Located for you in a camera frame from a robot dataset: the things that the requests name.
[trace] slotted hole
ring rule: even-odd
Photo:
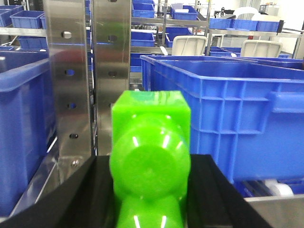
[[[65,70],[65,74],[66,74],[66,76],[73,76],[75,74],[75,71],[72,69],[68,69],[68,70]]]
[[[109,35],[108,36],[108,41],[111,43],[114,43],[117,40],[117,36],[115,35]]]
[[[69,104],[67,104],[67,108],[68,109],[74,109],[74,108],[76,108],[76,104],[75,103],[69,103]]]
[[[75,134],[75,133],[70,134],[70,138],[71,138],[71,139],[77,139],[78,137],[79,137],[78,134]]]
[[[70,39],[72,38],[72,33],[69,31],[63,31],[61,32],[61,37],[64,39]]]
[[[108,75],[110,77],[115,77],[115,76],[117,76],[117,72],[116,71],[109,71]]]

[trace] blue container handle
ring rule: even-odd
[[[304,93],[272,92],[273,113],[304,113]]]

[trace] green plastic object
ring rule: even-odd
[[[183,228],[190,109],[180,91],[125,91],[113,107],[117,228]]]

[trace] screw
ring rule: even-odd
[[[79,163],[80,163],[79,160],[74,160],[74,161],[72,161],[71,166],[76,167],[77,165],[79,165]]]

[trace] blue plastic crate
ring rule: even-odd
[[[166,27],[166,33],[191,35],[192,32],[187,27]]]
[[[147,56],[145,53],[131,53],[130,55],[130,71],[141,72],[142,71],[142,60],[140,56]]]
[[[31,49],[19,49],[18,51],[26,52],[48,52],[47,48],[31,48]]]
[[[233,19],[231,20],[231,27],[234,29],[247,29],[250,31],[256,31],[257,20]]]
[[[131,72],[141,72],[142,71],[142,61],[140,58],[131,58],[130,71]]]
[[[172,18],[180,20],[196,20],[198,12],[192,6],[183,6],[183,9],[189,9],[189,13],[177,13],[175,9],[172,9]]]
[[[0,9],[0,27],[6,27],[11,24],[10,15],[9,9]]]
[[[234,53],[237,55],[237,57],[241,56],[241,48],[239,47],[211,47],[210,49],[210,56],[215,57],[230,57],[231,53]],[[279,58],[289,58],[289,54],[283,54],[281,53],[279,55]]]
[[[150,32],[131,32],[131,46],[153,47],[154,36]]]
[[[0,51],[9,51],[9,50],[13,50],[14,47],[12,46],[0,46]]]
[[[210,29],[227,29],[231,26],[231,19],[210,18]]]
[[[43,13],[43,11],[23,10],[11,15],[10,18],[15,28],[39,29],[42,27],[40,17]]]
[[[166,37],[165,37],[165,44],[167,45],[167,47],[171,48],[173,47],[173,40],[175,37],[177,36],[184,36],[182,34],[166,34]]]
[[[13,15],[24,10],[23,6],[11,5],[11,6],[0,6],[0,10],[10,10],[10,14]]]
[[[55,132],[47,53],[2,51],[0,73],[0,216],[10,214]]]
[[[41,19],[41,23],[42,23],[42,28],[47,29],[46,16],[43,15],[43,16],[40,17],[40,19]]]
[[[179,60],[179,61],[241,61],[240,59],[209,57],[209,56],[141,56],[142,59],[142,85],[146,91],[155,90],[155,61]]]
[[[228,51],[225,49],[220,49],[220,50],[211,50],[209,55],[210,56],[215,56],[215,57],[231,57],[231,54],[234,53],[239,57],[241,55],[240,52],[234,52],[234,51]]]
[[[19,37],[18,41],[22,49],[47,49],[45,37]]]
[[[155,74],[155,90],[181,90],[191,107],[191,153],[231,182],[304,176],[304,71],[156,60]]]
[[[281,53],[281,54],[279,55],[279,58],[290,58],[290,54]]]
[[[145,4],[154,4],[154,0],[132,0],[132,3],[145,3]]]
[[[153,4],[132,4],[133,17],[136,18],[154,18],[154,5]]]
[[[263,32],[276,32],[279,28],[279,22],[275,21],[258,21],[256,29]]]
[[[259,58],[259,57],[242,57],[242,59],[254,60],[258,64],[269,66],[285,67],[291,69],[303,69],[303,60],[295,58]]]

